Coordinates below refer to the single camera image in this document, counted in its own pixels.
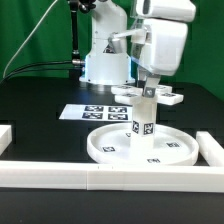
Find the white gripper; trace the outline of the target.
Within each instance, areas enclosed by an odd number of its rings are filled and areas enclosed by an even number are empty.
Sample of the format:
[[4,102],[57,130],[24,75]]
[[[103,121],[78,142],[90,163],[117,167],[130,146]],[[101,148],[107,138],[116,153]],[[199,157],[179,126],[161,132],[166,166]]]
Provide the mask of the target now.
[[145,19],[142,33],[132,36],[131,57],[150,73],[146,77],[142,96],[153,98],[161,76],[173,76],[183,54],[188,27],[185,23]]

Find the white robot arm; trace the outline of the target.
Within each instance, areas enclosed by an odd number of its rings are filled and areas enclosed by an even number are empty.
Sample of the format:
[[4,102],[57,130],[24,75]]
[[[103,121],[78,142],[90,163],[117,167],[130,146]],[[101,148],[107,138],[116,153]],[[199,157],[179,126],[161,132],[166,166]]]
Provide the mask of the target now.
[[138,77],[154,87],[179,67],[188,27],[195,16],[190,0],[134,0],[132,16],[112,0],[97,0],[92,13],[92,47],[80,81],[106,88],[132,84],[131,64]]

